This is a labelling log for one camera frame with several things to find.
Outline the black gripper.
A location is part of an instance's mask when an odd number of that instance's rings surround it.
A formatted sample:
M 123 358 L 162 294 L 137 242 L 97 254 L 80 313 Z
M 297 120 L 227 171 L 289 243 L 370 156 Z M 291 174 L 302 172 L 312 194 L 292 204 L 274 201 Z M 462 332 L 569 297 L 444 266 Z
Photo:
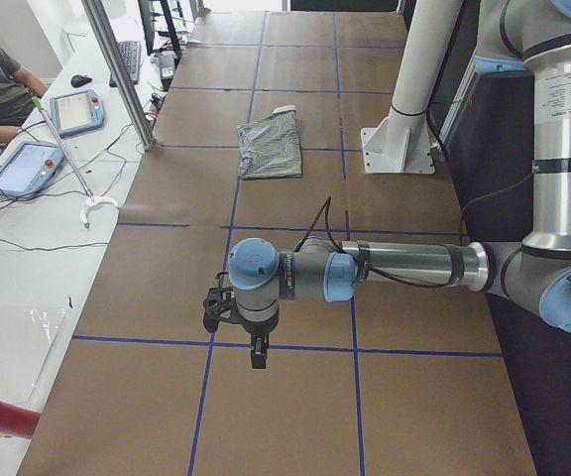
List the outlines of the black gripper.
M 241 309 L 242 326 L 251 336 L 251 365 L 253 369 L 267 367 L 267 344 L 270 333 L 279 323 L 278 310 L 249 311 Z

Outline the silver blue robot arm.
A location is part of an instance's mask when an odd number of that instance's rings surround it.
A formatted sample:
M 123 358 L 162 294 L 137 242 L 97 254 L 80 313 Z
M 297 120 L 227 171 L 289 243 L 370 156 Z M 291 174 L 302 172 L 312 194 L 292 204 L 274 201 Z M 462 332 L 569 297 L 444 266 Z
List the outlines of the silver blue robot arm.
M 228 287 L 212 288 L 203 323 L 238 324 L 252 366 L 267 363 L 284 300 L 346 301 L 377 275 L 419 288 L 466 287 L 507 298 L 571 333 L 571 1 L 485 1 L 476 70 L 534 78 L 533 219 L 520 242 L 465 246 L 376 243 L 305 235 L 289 252 L 249 238 L 228 258 Z

